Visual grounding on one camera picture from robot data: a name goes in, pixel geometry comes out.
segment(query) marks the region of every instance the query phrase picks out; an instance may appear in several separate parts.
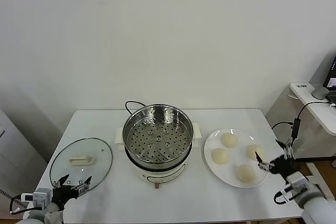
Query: white cabinet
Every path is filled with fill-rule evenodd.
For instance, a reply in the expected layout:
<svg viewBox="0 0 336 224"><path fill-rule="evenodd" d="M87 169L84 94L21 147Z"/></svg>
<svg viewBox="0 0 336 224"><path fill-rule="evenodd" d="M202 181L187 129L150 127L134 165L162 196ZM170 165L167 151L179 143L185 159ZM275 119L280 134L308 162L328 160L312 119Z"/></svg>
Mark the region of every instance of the white cabinet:
<svg viewBox="0 0 336 224"><path fill-rule="evenodd" d="M309 83L292 83L285 88L266 115L271 126L277 122L293 122L302 107L312 101L319 101L311 96L314 87ZM316 103L307 106L302 112L298 139L293 145L295 158L333 157L336 156L336 108L329 104ZM280 141L290 138L291 128L281 124L274 129Z"/></svg>
<svg viewBox="0 0 336 224"><path fill-rule="evenodd" d="M9 214L8 195L33 192L46 166L47 162L0 110L0 218L14 218Z"/></svg>

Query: white appliance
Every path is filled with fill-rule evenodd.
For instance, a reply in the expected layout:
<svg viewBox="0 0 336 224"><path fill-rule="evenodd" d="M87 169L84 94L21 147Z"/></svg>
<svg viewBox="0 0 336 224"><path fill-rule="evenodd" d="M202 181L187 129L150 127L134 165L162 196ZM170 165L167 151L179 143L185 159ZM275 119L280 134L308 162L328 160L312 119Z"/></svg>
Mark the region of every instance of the white appliance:
<svg viewBox="0 0 336 224"><path fill-rule="evenodd" d="M11 197L33 192L47 162L0 110L0 219L20 219L9 213ZM13 204L24 209L24 205Z"/></svg>
<svg viewBox="0 0 336 224"><path fill-rule="evenodd" d="M119 145L119 150L125 153L124 142L122 139L122 129L119 128L115 135L114 143ZM202 138L201 131L198 123L193 123L194 129L194 137L193 137L193 144L192 148L198 148L198 140ZM182 172L185 170L187 163L188 163L189 156L185 159L184 162L179 164L177 167L170 169L165 172L149 172L147 170L141 169L136 166L128 157L129 163L131 165L132 171L144 182L154 184L156 189L159 188L160 184L165 184L169 181L172 181L179 177Z"/></svg>

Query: dough ball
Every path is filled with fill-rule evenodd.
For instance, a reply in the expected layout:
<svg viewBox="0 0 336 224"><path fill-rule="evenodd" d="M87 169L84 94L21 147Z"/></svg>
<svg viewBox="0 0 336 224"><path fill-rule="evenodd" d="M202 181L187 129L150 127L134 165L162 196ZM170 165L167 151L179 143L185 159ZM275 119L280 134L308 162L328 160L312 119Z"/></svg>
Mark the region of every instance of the dough ball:
<svg viewBox="0 0 336 224"><path fill-rule="evenodd" d="M234 134L225 133L220 137L220 139L222 144L228 148L232 148L237 145L237 138Z"/></svg>
<svg viewBox="0 0 336 224"><path fill-rule="evenodd" d="M256 179L256 174L251 165L240 165L237 169L237 175L245 183L252 183Z"/></svg>
<svg viewBox="0 0 336 224"><path fill-rule="evenodd" d="M230 160L228 152L222 148L212 150L211 157L216 163L220 165L226 164Z"/></svg>
<svg viewBox="0 0 336 224"><path fill-rule="evenodd" d="M246 148L246 155L255 161L257 160L256 152L261 157L261 159L265 158L265 151L260 145L252 144Z"/></svg>

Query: white plate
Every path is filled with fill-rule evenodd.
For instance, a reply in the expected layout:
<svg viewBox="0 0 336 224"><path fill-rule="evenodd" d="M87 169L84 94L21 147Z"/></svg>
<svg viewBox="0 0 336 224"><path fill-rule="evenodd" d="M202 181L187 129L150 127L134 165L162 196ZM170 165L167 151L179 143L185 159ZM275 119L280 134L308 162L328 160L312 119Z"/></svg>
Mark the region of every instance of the white plate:
<svg viewBox="0 0 336 224"><path fill-rule="evenodd" d="M227 148L220 141L221 136L224 133L232 133L238 138L237 145L233 148ZM261 170L258 167L258 162L250 159L246 156L246 147L250 144L259 144L257 139L249 136L242 130L238 129L221 129L213 132L205 141L204 156L205 160L212 170L212 172L220 178L222 181L229 185L239 188L252 188L261 185L267 178L268 172ZM223 148L228 151L230 155L230 161L224 165L216 164L212 157L211 151L216 148ZM252 165L254 172L256 173L256 179L253 183L245 183L241 181L237 176L237 168L239 165L250 164Z"/></svg>

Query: wooden floor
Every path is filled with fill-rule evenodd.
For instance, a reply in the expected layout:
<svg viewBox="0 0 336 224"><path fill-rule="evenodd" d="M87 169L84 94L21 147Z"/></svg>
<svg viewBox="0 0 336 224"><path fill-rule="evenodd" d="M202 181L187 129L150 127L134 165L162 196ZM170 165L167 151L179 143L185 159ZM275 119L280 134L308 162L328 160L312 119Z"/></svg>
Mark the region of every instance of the wooden floor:
<svg viewBox="0 0 336 224"><path fill-rule="evenodd" d="M330 164L330 161L318 161L314 162L316 165L316 168L319 170L320 174L322 175L323 179L327 183L328 187L334 194L336 195L336 168L333 168ZM306 167L305 163L298 163L298 168L301 170L302 174L304 175L311 175L309 173L308 168ZM17 223L19 220L1 220L0 219L0 224L14 224ZM304 221L302 218L298 219L290 219L283 224L302 224ZM258 224L258 221L252 221L252 224Z"/></svg>

